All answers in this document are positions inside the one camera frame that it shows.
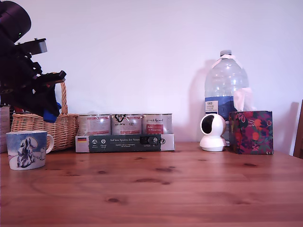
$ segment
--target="german flag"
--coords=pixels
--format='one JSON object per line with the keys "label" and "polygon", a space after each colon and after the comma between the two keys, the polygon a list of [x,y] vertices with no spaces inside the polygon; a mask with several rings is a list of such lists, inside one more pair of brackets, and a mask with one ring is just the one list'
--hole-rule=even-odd
{"label": "german flag", "polygon": [[78,143],[86,143],[87,139],[86,138],[77,138]]}

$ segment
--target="blue and white mug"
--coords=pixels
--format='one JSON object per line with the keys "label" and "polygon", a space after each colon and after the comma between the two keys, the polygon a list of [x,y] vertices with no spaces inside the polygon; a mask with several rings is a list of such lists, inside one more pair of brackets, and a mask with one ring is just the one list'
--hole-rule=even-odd
{"label": "blue and white mug", "polygon": [[[46,149],[47,137],[50,145]],[[35,169],[45,165],[45,156],[54,140],[46,131],[12,131],[6,133],[9,167],[13,170]]]}

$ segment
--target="basket handle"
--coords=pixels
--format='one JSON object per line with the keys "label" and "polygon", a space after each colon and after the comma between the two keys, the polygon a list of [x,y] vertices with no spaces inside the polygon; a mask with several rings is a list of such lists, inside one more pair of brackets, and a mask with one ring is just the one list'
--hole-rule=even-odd
{"label": "basket handle", "polygon": [[61,101],[62,101],[62,113],[61,114],[67,114],[67,102],[66,102],[66,86],[65,83],[62,82],[61,84]]}

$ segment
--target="blue bottle label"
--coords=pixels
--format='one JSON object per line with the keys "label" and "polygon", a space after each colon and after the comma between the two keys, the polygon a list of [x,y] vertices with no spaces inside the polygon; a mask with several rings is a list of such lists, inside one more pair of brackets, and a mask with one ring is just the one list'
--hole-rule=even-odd
{"label": "blue bottle label", "polygon": [[233,105],[233,96],[205,98],[205,114],[219,114],[228,121],[230,112],[237,111]]}

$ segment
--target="large plastic water bottle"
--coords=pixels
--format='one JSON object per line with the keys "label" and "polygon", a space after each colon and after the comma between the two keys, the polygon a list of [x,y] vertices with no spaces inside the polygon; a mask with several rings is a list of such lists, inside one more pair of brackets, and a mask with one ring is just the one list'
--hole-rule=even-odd
{"label": "large plastic water bottle", "polygon": [[232,51],[221,51],[220,59],[206,76],[205,114],[219,114],[228,121],[229,113],[236,111],[234,91],[248,86],[247,74]]}

